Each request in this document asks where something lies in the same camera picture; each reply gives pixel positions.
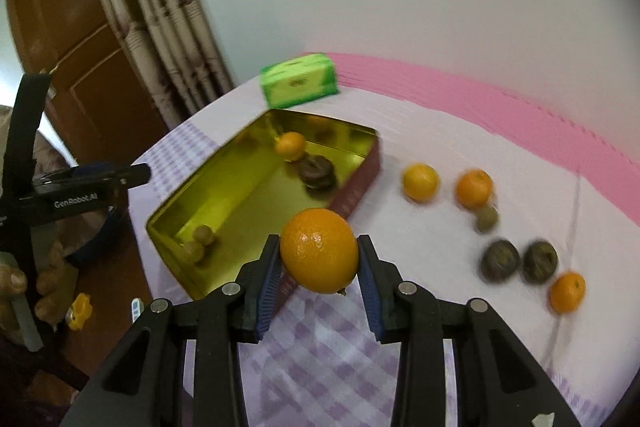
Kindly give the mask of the person's left hand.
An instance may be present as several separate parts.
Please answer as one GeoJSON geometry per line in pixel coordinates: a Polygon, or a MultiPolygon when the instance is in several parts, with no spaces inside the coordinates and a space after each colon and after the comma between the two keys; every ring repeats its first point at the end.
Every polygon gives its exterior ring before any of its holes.
{"type": "Polygon", "coordinates": [[[60,323],[74,300],[77,270],[64,258],[64,247],[55,239],[48,254],[48,261],[36,281],[29,280],[22,270],[1,265],[1,330],[16,334],[20,330],[12,307],[14,298],[23,296],[35,284],[38,303],[35,314],[38,320],[52,326],[60,323]]]}

